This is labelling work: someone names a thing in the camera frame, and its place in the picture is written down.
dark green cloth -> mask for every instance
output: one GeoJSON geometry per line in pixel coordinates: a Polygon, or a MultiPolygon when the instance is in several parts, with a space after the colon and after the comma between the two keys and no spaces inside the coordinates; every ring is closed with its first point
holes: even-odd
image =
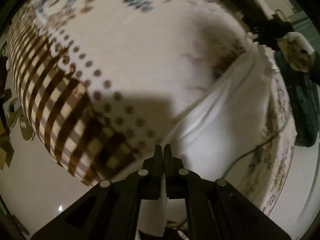
{"type": "Polygon", "coordinates": [[[292,69],[285,61],[282,52],[275,53],[275,60],[290,98],[297,130],[296,145],[311,147],[315,144],[319,131],[320,110],[317,85],[309,79],[308,73],[292,69]]]}

shoe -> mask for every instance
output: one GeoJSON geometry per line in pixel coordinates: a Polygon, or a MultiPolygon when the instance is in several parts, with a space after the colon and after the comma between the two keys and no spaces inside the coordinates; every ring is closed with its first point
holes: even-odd
{"type": "Polygon", "coordinates": [[[7,111],[7,125],[9,128],[13,128],[18,120],[19,114],[22,111],[21,104],[18,98],[12,99],[8,106],[7,111]]]}
{"type": "Polygon", "coordinates": [[[19,114],[19,122],[22,137],[26,141],[32,141],[36,133],[33,130],[32,126],[29,124],[29,121],[23,111],[21,111],[19,114]]]}

brown plaid pattern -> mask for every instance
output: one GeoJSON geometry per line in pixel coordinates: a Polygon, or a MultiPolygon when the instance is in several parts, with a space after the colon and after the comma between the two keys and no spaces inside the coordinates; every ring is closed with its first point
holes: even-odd
{"type": "Polygon", "coordinates": [[[52,159],[87,186],[111,179],[136,158],[122,133],[94,116],[88,94],[57,62],[60,48],[33,24],[35,10],[24,5],[12,20],[8,58],[22,108],[52,159]],[[50,48],[55,46],[57,56],[50,48]]]}

